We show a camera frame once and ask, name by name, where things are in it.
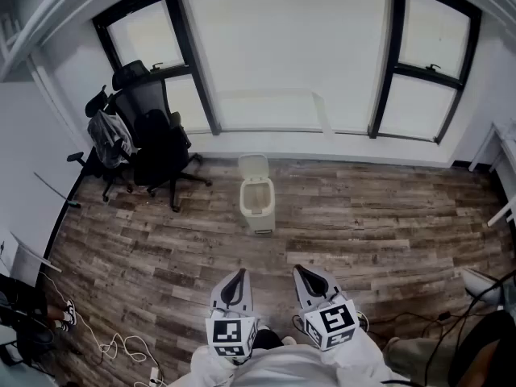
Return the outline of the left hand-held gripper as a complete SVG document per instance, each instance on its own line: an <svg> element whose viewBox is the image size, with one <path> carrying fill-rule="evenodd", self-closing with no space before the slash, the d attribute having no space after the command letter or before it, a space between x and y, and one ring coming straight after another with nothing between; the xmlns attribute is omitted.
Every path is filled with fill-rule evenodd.
<svg viewBox="0 0 516 387"><path fill-rule="evenodd" d="M224 277L212 290L214 308L252 310L252 287L249 272L239 269ZM213 309L206 319L207 343L223 359L248 359L258 331L254 316L223 309Z"/></svg>

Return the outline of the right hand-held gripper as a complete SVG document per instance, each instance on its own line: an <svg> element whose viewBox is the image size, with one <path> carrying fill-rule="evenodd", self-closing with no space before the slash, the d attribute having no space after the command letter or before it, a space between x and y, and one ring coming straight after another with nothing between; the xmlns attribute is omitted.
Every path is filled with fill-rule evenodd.
<svg viewBox="0 0 516 387"><path fill-rule="evenodd" d="M304 309L300 313L303 330L315 346L326 352L350 342L360 326L359 319L353 300L340 293L335 277L321 268L297 264L293 267L293 279Z"/></svg>

